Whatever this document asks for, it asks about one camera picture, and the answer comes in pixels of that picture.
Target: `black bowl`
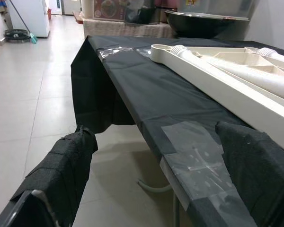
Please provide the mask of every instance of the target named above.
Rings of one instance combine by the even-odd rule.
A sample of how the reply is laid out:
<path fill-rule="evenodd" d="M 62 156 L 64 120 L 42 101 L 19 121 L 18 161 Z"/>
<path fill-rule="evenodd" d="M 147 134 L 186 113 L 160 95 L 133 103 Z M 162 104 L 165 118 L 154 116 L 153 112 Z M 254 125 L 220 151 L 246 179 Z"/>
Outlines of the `black bowl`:
<path fill-rule="evenodd" d="M 165 13 L 169 25 L 180 37 L 214 38 L 236 21 L 228 17 L 179 13 L 171 10 L 166 10 Z"/>

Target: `broom handle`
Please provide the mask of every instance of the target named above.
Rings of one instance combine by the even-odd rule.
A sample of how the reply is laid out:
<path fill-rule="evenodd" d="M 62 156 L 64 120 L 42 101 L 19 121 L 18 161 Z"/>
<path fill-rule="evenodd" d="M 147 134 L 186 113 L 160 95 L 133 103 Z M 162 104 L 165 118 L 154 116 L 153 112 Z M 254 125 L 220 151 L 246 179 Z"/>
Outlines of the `broom handle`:
<path fill-rule="evenodd" d="M 23 22 L 24 26 L 27 28 L 28 32 L 29 32 L 29 33 L 31 33 L 31 32 L 30 32 L 30 30 L 28 29 L 27 25 L 25 24 L 24 20 L 23 20 L 23 19 L 22 19 L 22 17 L 20 16 L 20 14 L 19 14 L 19 12 L 18 12 L 17 8 L 15 7 L 14 3 L 12 2 L 12 0 L 9 0 L 9 1 L 10 1 L 10 3 L 13 5 L 13 7 L 14 7 L 15 11 L 18 13 L 18 15 L 19 15 L 20 19 L 22 20 L 22 22 Z"/>

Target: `broom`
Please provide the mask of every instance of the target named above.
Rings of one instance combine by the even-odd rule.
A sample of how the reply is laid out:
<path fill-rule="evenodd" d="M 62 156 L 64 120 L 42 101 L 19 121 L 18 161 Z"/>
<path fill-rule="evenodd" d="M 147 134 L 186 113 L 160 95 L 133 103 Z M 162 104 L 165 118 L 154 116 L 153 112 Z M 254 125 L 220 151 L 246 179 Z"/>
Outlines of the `broom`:
<path fill-rule="evenodd" d="M 27 30 L 28 30 L 28 32 L 29 32 L 29 36 L 30 36 L 30 38 L 31 38 L 31 40 L 32 40 L 32 43 L 33 43 L 33 44 L 36 44 L 36 43 L 38 42 L 37 37 L 36 37 L 33 33 L 30 32 L 30 30 L 28 29 L 26 23 L 24 22 L 24 20 L 23 20 L 22 17 L 20 16 L 20 14 L 19 14 L 18 10 L 16 9 L 16 7 L 15 7 L 14 3 L 12 2 L 12 0 L 9 0 L 9 1 L 10 1 L 10 3 L 13 5 L 15 11 L 16 11 L 17 14 L 19 15 L 19 17 L 20 17 L 20 19 L 22 20 L 22 22 L 23 22 L 23 24 L 25 25 L 25 27 L 27 28 Z"/>

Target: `tiled floor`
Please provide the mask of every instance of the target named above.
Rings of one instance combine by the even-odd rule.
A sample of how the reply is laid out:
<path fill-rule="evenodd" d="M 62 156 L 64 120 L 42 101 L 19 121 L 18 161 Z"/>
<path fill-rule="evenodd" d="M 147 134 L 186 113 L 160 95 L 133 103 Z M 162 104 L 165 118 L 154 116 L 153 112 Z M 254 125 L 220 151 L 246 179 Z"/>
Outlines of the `tiled floor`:
<path fill-rule="evenodd" d="M 48 39 L 0 47 L 0 212 L 61 136 L 75 129 L 70 63 L 83 27 L 52 17 Z M 111 126 L 97 135 L 90 179 L 74 227 L 170 227 L 172 192 L 152 194 L 136 183 L 167 181 L 135 126 Z M 191 226 L 181 211 L 181 226 Z"/>

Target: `black tablecloth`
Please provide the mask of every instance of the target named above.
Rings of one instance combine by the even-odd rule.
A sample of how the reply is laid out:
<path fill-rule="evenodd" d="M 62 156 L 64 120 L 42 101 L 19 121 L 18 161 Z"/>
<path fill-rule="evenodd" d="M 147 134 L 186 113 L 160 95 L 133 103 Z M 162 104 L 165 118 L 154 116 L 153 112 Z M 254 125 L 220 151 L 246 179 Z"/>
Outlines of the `black tablecloth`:
<path fill-rule="evenodd" d="M 213 181 L 212 185 L 217 185 L 217 193 L 195 187 L 199 183 L 194 179 L 195 166 L 190 166 L 188 161 L 199 160 L 187 153 L 187 147 L 184 148 L 192 146 L 196 153 L 201 150 L 203 154 L 206 154 L 205 150 L 211 150 L 208 155 L 217 160 L 206 160 L 205 163 L 218 166 L 219 171 L 224 163 L 220 162 L 221 142 L 215 133 L 215 124 L 224 121 L 248 125 L 167 67 L 141 54 L 141 50 L 150 49 L 151 44 L 264 47 L 255 42 L 190 38 L 88 37 L 71 66 L 77 123 L 84 124 L 94 133 L 103 132 L 111 124 L 137 124 L 158 160 L 162 156 L 166 158 L 189 195 L 191 202 L 187 212 L 194 226 L 255 226 L 236 189 L 231 189 L 233 185 L 228 185 L 229 188 L 226 184 L 218 185 L 222 176 L 215 181 L 209 177 L 212 173 L 205 173 Z M 121 50 L 119 47 L 131 49 L 111 54 L 101 62 L 100 51 Z M 182 146 L 176 140 L 178 135 L 173 134 L 177 130 L 183 136 L 194 137 L 188 137 L 191 141 Z M 227 176 L 223 177 L 223 182 L 227 182 Z"/>

